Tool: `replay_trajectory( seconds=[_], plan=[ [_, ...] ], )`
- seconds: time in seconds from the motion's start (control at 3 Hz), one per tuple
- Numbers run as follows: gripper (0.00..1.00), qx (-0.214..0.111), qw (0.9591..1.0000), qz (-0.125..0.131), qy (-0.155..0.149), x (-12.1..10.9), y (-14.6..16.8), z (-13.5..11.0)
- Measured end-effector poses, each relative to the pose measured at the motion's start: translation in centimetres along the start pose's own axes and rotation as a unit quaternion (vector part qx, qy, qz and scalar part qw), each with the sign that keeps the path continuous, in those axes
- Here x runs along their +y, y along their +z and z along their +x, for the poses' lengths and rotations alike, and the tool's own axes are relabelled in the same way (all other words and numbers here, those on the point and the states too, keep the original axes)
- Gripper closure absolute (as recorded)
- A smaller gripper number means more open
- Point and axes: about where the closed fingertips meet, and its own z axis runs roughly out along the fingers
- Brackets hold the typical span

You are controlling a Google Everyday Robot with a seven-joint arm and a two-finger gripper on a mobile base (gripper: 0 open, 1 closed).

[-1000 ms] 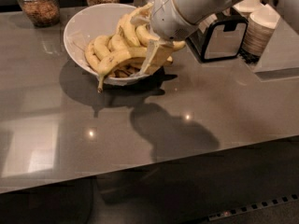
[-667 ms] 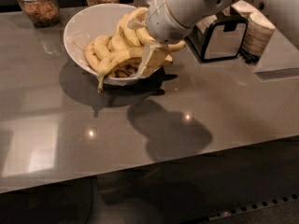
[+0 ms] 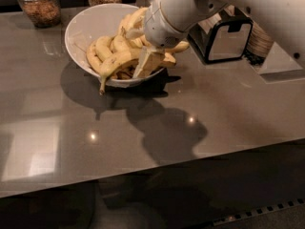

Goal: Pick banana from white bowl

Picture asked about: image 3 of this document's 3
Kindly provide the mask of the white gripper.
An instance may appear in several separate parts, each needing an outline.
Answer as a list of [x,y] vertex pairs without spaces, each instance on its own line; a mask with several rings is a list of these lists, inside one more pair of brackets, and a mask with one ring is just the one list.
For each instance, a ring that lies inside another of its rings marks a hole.
[[173,48],[182,41],[187,32],[180,28],[181,15],[164,0],[154,0],[145,13],[144,30],[129,29],[126,38],[133,40],[145,34],[146,39],[154,47],[143,47],[135,51],[138,61],[133,78],[146,78],[155,71],[165,58],[162,49]]

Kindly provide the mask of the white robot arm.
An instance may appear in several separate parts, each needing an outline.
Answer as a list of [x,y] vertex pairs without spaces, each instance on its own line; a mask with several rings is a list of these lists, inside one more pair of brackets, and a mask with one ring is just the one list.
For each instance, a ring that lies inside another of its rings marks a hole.
[[153,0],[138,29],[158,49],[172,48],[196,23],[228,5],[246,12],[300,67],[305,67],[305,0]]

